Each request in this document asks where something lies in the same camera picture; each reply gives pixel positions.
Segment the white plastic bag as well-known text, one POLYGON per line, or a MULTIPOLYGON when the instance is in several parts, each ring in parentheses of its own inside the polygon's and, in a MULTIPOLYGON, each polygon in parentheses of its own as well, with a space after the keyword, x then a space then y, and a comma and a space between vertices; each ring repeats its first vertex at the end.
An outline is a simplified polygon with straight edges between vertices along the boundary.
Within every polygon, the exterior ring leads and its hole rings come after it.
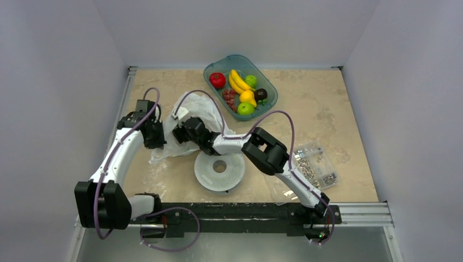
POLYGON ((164 149, 156 148, 152 150, 150 159, 150 164, 152 165, 159 164, 168 157, 187 156, 199 150, 199 147, 193 142, 179 144, 173 136, 173 130, 177 126, 177 122, 171 118, 171 114, 176 110, 178 105, 188 109, 191 117, 200 117, 209 130, 214 132, 223 130, 226 135, 235 134, 227 125, 222 128, 221 113, 210 97, 207 97, 205 94, 187 94, 185 92, 177 100, 173 109, 162 113, 164 137, 167 143, 164 145, 164 149))

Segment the red fake grape bunch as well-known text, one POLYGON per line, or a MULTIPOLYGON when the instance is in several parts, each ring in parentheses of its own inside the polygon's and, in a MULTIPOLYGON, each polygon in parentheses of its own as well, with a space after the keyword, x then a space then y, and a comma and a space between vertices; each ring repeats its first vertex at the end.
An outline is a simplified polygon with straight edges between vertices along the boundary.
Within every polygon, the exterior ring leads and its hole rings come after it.
POLYGON ((234 113, 237 113, 237 107, 235 106, 236 95, 237 93, 233 89, 224 90, 222 92, 222 99, 226 102, 226 104, 234 113))

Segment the red fake tomato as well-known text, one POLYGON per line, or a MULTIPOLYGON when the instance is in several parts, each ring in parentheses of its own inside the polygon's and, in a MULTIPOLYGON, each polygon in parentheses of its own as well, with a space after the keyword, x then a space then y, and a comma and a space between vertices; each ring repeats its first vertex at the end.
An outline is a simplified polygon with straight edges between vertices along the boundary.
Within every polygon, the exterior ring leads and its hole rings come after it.
POLYGON ((209 82, 215 89, 221 89, 226 85, 226 78, 220 72, 214 72, 209 76, 209 82))

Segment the green fake fruit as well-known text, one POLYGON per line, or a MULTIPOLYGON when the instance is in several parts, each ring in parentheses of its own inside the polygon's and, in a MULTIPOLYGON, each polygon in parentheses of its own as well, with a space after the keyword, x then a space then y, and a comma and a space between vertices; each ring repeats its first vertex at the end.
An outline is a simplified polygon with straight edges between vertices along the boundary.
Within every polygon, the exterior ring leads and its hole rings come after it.
POLYGON ((251 103, 248 103, 248 102, 242 102, 236 108, 237 114, 243 115, 243 116, 251 115, 254 113, 254 111, 255 111, 255 107, 251 103))

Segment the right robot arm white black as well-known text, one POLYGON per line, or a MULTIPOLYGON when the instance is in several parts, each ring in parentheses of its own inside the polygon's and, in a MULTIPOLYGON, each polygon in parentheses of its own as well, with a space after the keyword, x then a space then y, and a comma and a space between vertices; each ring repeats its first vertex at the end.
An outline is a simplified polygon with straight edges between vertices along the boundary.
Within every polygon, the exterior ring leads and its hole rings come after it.
POLYGON ((295 167, 286 145, 263 128, 255 127, 249 134, 224 135, 208 130, 199 117, 172 119, 177 124, 173 134, 178 143, 192 142, 208 156, 243 154, 259 171, 276 176, 292 190, 311 221, 320 222, 332 211, 330 199, 295 167))

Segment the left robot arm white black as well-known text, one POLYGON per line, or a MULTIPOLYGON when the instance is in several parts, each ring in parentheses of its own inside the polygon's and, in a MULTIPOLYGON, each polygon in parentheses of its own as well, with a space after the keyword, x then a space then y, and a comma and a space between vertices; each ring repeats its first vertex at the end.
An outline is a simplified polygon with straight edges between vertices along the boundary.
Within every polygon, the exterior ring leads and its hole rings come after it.
POLYGON ((125 229, 139 217, 149 223, 161 220, 163 209, 157 194, 140 193, 128 198, 122 189, 138 150, 163 149, 166 144, 161 107, 139 99, 135 110, 122 117, 114 141, 102 164, 88 181, 74 188, 79 220, 84 228, 125 229))

